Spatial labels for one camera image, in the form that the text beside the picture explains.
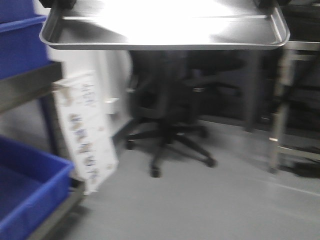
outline white wall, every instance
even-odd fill
[[[38,0],[33,0],[37,14],[47,15],[49,8],[43,8]],[[56,50],[47,48],[49,58],[63,62],[63,76],[69,78],[88,71],[95,71],[98,76],[100,100],[119,98],[120,109],[110,115],[110,134],[114,135],[130,121],[126,105],[126,82],[128,81],[131,62],[126,51],[102,50]],[[37,101],[32,101],[0,116],[0,133],[47,150],[46,130],[41,118]]]

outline white sign board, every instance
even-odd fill
[[[95,77],[91,72],[53,83],[59,124],[76,176],[85,181],[85,194],[96,192],[118,164]]]

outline stainless steel tray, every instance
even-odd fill
[[[41,40],[64,50],[269,50],[290,32],[274,1],[77,0],[54,5]]]

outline blue storage crate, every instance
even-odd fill
[[[33,0],[0,0],[0,23],[29,19],[34,16]]]
[[[0,240],[23,240],[69,194],[73,163],[0,136]]]
[[[45,19],[36,16],[0,24],[0,80],[50,63],[39,38]]]

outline office chair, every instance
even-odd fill
[[[232,71],[242,68],[245,62],[238,58],[237,51],[227,50],[194,50],[188,51],[187,67],[190,70],[201,71],[202,76],[217,75],[221,72]],[[213,82],[207,88],[227,88],[233,89],[236,95],[240,95],[241,91],[237,86],[224,82]]]
[[[226,96],[229,93],[235,97],[241,97],[241,89],[236,85],[221,82],[219,74],[240,69],[244,65],[245,61],[240,59],[238,51],[234,50],[192,50],[187,52],[187,69],[190,76],[193,76],[193,73],[201,77],[216,76],[216,81],[207,84],[205,92],[202,93],[203,99],[212,101],[215,105],[207,107],[205,104],[200,104],[203,107],[199,111],[206,115],[216,115],[226,109],[228,104]]]
[[[210,152],[185,137],[186,133],[191,132],[197,132],[203,138],[208,137],[204,126],[193,123],[197,112],[197,96],[202,86],[212,83],[214,79],[208,76],[179,79],[179,69],[183,63],[176,53],[130,51],[133,63],[128,87],[130,113],[136,119],[141,118],[141,123],[157,123],[157,129],[127,136],[126,148],[133,149],[134,140],[160,138],[159,149],[150,163],[150,175],[153,178],[160,177],[161,154],[166,145],[174,141],[203,155],[202,162],[208,167],[217,164]]]

